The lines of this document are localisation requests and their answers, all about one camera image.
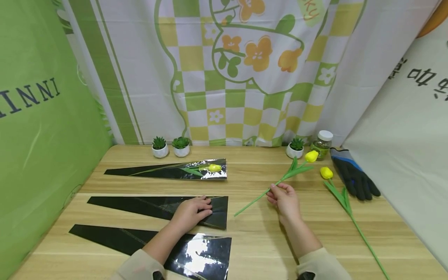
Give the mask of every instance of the succulent plant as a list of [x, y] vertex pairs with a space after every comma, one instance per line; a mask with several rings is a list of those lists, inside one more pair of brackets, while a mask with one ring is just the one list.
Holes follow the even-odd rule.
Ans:
[[152, 147], [154, 150], [161, 150], [166, 146], [166, 141], [163, 137], [157, 136], [152, 140]]
[[303, 140], [299, 137], [295, 137], [290, 144], [291, 149], [300, 151], [303, 149]]
[[172, 146], [176, 149], [183, 149], [190, 144], [190, 139], [180, 136], [172, 141]]

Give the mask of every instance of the white jar lid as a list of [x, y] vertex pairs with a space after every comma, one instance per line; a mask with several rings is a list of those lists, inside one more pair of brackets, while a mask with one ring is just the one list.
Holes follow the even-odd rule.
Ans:
[[321, 130], [319, 131], [319, 133], [317, 134], [317, 137], [319, 139], [322, 139], [324, 141], [331, 141], [333, 139], [333, 133], [331, 133], [328, 130]]

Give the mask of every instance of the white curtain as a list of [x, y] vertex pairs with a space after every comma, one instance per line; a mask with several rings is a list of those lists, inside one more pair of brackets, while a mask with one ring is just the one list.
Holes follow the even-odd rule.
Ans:
[[117, 143], [278, 146], [342, 143], [437, 0], [63, 3]]

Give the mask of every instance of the hand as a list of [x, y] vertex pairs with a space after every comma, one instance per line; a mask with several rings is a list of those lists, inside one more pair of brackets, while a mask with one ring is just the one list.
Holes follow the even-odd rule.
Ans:
[[282, 225], [286, 227], [302, 220], [299, 199], [293, 187], [284, 183], [278, 186], [271, 184], [271, 190], [266, 195], [267, 200], [277, 208]]
[[177, 208], [169, 225], [184, 235], [193, 229], [202, 219], [212, 214], [210, 203], [211, 199], [205, 195], [185, 200]]

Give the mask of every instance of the white pot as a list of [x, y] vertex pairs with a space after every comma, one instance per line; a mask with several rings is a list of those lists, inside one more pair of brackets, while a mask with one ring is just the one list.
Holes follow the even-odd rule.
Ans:
[[165, 144], [165, 147], [163, 147], [160, 150], [155, 150], [153, 146], [151, 146], [152, 148], [152, 154], [156, 157], [156, 158], [164, 158], [165, 156], [168, 155], [169, 153], [169, 149], [168, 149], [168, 145]]
[[291, 144], [289, 144], [286, 147], [286, 155], [293, 159], [294, 157], [297, 157], [298, 159], [302, 157], [303, 155], [303, 148], [300, 151], [296, 151], [293, 148], [291, 148]]
[[174, 154], [177, 155], [180, 158], [183, 158], [184, 156], [187, 156], [189, 153], [190, 153], [190, 146], [186, 146], [183, 149], [174, 148]]

